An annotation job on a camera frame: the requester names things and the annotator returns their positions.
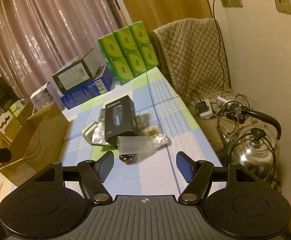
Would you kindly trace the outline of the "white rectangular case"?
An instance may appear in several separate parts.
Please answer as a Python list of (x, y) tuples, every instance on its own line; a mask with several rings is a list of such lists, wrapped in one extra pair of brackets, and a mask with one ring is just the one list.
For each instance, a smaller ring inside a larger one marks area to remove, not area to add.
[(97, 124), (97, 121), (92, 121), (81, 132), (83, 139), (90, 145), (92, 145), (92, 136)]

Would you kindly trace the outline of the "frosted plastic cup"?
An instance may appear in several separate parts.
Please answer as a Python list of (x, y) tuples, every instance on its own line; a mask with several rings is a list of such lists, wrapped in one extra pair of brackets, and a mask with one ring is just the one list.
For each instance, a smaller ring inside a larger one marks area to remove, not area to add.
[(156, 148), (150, 137), (135, 136), (117, 138), (117, 146), (121, 155), (126, 154), (154, 154)]

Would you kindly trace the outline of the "green tissue pack stack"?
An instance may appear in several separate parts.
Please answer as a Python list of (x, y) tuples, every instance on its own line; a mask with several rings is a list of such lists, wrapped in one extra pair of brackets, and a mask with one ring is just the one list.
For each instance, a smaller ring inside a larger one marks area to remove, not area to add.
[(142, 21), (99, 38), (97, 45), (110, 73), (120, 85), (159, 66), (156, 52)]

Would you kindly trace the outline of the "black red round object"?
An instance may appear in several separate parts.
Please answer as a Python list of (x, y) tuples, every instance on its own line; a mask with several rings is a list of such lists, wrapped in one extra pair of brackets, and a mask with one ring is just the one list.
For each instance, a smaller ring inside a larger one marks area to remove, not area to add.
[(122, 155), (119, 155), (119, 159), (123, 163), (125, 163), (127, 165), (131, 165), (131, 164), (134, 164), (135, 162), (137, 162), (137, 155), (135, 155), (135, 154), (122, 154)]

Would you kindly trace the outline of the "white cutout cardboard piece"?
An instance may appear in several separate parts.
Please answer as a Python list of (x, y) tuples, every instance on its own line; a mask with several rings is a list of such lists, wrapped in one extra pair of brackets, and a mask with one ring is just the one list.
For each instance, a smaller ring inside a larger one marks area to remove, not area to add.
[(20, 131), (20, 124), (11, 112), (0, 115), (0, 132), (13, 141)]

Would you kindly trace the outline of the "cotton swab bag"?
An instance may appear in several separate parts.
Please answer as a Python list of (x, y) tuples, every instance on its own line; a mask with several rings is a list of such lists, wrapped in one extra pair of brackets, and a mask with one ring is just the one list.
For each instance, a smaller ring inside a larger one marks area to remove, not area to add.
[(158, 125), (141, 130), (141, 134), (150, 138), (156, 150), (160, 150), (170, 144), (169, 137), (163, 133), (162, 129)]

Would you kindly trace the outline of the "blue cardboard box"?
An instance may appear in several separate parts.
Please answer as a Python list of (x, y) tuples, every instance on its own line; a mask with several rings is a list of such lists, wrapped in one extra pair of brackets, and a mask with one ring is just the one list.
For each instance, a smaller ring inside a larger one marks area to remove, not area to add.
[(111, 90), (113, 76), (107, 66), (101, 66), (94, 80), (80, 85), (63, 95), (60, 100), (67, 109), (72, 109)]

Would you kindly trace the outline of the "white printed box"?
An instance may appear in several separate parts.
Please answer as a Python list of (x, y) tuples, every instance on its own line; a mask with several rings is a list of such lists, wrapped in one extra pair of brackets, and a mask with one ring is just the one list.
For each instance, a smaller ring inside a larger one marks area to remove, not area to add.
[(33, 92), (30, 100), (38, 111), (47, 107), (51, 103), (56, 103), (60, 110), (63, 110), (64, 108), (64, 105), (60, 100), (60, 94), (52, 82), (46, 83), (41, 88)]

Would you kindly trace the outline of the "black folding cart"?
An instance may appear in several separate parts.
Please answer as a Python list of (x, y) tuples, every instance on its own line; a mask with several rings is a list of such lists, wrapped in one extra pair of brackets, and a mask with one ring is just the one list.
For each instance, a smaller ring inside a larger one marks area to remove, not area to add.
[(0, 76), (0, 115), (9, 111), (10, 107), (19, 100), (13, 89)]

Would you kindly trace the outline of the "green cardboard box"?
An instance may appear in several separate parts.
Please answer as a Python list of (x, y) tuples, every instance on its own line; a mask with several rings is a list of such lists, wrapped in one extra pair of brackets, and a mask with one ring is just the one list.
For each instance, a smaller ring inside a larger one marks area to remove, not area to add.
[(103, 65), (103, 58), (92, 48), (68, 61), (52, 78), (62, 94), (93, 80)]

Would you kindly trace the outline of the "silver foil pouch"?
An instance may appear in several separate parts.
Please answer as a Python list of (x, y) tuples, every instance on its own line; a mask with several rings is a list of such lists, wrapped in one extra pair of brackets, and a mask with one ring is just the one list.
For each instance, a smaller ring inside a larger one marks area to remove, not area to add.
[(110, 144), (105, 140), (105, 109), (102, 108), (100, 116), (94, 127), (92, 133), (92, 144), (96, 146), (110, 146)]

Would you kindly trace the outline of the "pink curtain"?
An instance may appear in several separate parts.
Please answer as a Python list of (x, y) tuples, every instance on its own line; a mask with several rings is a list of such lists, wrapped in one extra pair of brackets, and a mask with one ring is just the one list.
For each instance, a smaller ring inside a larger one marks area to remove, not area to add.
[(0, 0), (0, 74), (22, 97), (123, 26), (116, 0)]

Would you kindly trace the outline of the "white power strip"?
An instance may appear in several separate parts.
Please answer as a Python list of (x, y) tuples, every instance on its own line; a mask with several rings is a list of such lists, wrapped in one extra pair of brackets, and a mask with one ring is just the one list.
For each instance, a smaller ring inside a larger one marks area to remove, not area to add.
[(196, 103), (195, 111), (201, 119), (209, 119), (213, 116), (213, 110), (209, 99)]

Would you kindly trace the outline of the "quilted beige chair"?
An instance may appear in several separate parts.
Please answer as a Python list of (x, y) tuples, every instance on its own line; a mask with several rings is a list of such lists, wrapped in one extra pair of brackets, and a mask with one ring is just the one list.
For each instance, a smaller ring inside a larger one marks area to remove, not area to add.
[(192, 91), (206, 96), (230, 89), (222, 35), (213, 18), (185, 18), (153, 33), (161, 48), (161, 71), (184, 102), (190, 102)]

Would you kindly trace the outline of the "black shaver box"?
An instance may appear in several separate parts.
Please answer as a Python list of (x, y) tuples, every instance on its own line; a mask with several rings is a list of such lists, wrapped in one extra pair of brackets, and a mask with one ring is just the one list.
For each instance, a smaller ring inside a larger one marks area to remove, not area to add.
[(119, 136), (137, 136), (134, 103), (128, 95), (105, 105), (105, 140), (117, 145)]

